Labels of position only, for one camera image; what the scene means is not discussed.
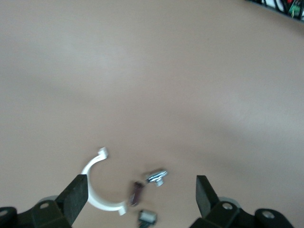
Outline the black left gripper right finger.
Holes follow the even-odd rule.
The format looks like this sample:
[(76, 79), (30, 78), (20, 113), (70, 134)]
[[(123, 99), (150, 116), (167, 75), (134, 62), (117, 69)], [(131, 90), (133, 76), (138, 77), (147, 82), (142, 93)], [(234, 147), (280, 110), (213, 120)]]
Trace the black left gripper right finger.
[(226, 198), (219, 198), (208, 178), (196, 177), (196, 202), (201, 217), (191, 228), (292, 228), (291, 222), (273, 209), (257, 209), (253, 215)]

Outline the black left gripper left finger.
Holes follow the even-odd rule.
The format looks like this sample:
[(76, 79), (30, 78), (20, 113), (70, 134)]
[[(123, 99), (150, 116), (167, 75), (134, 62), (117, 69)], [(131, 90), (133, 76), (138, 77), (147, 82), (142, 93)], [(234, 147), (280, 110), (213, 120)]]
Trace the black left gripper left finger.
[(77, 175), (55, 198), (38, 202), (18, 213), (15, 207), (0, 208), (2, 228), (71, 228), (88, 201), (88, 177)]

